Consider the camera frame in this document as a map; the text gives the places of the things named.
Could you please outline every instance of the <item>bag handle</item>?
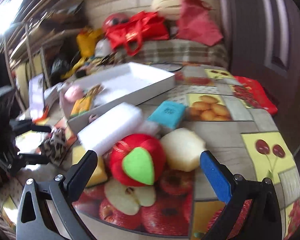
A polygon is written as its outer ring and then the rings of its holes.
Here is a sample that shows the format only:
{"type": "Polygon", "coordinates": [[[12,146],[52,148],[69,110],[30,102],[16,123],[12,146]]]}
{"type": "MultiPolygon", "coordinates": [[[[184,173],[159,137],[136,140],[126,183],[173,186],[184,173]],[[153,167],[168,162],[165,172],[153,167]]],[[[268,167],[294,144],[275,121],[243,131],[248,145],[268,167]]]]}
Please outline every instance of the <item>bag handle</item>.
{"type": "Polygon", "coordinates": [[[129,47],[129,44],[128,44],[128,41],[127,41],[127,32],[126,32],[126,29],[124,29],[124,42],[123,42],[123,45],[124,45],[124,48],[126,49],[127,51],[127,54],[129,56],[135,56],[142,48],[142,44],[143,44],[143,41],[142,41],[142,26],[141,26],[141,21],[137,21],[136,23],[136,31],[137,31],[137,43],[138,43],[138,46],[136,47],[135,50],[132,50],[130,47],[129,47]]]}

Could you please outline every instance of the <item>pink ball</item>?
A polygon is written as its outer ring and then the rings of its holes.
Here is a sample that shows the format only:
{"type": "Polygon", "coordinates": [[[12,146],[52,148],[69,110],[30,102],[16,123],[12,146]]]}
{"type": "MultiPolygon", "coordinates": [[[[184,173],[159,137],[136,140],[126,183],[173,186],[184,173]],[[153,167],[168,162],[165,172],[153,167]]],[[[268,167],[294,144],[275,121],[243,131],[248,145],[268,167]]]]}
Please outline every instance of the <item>pink ball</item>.
{"type": "Polygon", "coordinates": [[[65,93],[65,98],[70,103],[75,103],[77,100],[83,97],[84,97],[83,89],[78,85],[73,85],[69,87],[69,89],[65,93]]]}

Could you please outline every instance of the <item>open cardboard box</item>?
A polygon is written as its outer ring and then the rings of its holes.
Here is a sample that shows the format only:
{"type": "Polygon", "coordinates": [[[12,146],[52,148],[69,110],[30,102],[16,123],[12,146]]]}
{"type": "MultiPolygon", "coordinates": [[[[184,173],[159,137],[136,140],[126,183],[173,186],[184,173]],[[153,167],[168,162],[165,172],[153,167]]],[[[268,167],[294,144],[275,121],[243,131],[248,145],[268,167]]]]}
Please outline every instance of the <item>open cardboard box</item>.
{"type": "Polygon", "coordinates": [[[135,106],[139,105],[173,89],[174,86],[175,78],[173,73],[130,62],[64,85],[60,92],[60,107],[68,120],[71,130],[77,134],[88,125],[88,118],[92,114],[103,115],[123,102],[135,106]],[[74,104],[69,103],[65,99],[65,93],[73,84],[80,85],[84,90],[88,90],[97,84],[102,84],[104,89],[94,98],[94,108],[84,114],[70,118],[74,104]]]}

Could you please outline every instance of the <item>blue gripper pad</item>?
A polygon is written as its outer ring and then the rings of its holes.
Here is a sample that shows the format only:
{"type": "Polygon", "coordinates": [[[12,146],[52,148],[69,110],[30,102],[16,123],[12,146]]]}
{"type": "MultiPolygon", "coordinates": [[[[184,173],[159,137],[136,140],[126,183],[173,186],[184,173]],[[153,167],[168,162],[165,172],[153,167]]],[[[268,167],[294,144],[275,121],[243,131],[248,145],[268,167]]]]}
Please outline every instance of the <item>blue gripper pad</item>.
{"type": "Polygon", "coordinates": [[[232,196],[230,183],[205,152],[201,153],[200,167],[210,182],[218,199],[227,204],[232,196]]]}

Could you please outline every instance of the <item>white cap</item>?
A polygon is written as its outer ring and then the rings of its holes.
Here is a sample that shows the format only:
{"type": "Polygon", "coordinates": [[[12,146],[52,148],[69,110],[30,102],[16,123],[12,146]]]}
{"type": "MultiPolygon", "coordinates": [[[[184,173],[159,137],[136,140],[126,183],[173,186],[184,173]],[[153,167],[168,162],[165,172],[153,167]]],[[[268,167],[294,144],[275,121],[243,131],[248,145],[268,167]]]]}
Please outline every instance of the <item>white cap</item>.
{"type": "Polygon", "coordinates": [[[97,43],[94,50],[95,57],[105,57],[112,53],[112,48],[108,39],[101,40],[97,43]]]}

